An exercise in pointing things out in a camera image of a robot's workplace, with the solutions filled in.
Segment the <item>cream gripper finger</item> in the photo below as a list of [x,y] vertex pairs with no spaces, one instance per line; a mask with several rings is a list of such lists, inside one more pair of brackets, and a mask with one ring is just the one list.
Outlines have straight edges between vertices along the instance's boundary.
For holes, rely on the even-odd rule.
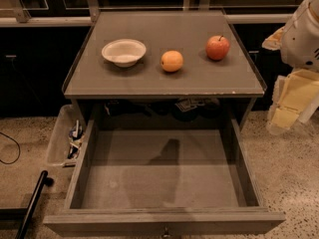
[[273,34],[268,36],[262,43],[262,47],[266,50],[277,51],[281,49],[281,38],[284,28],[281,27]]
[[275,82],[266,128],[274,135],[285,133],[297,121],[308,122],[318,108],[319,73],[294,70]]

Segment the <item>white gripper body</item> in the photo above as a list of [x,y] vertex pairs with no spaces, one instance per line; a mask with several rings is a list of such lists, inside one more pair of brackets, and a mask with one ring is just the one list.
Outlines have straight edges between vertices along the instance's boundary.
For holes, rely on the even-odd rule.
[[304,0],[285,24],[281,59],[293,68],[319,70],[318,0]]

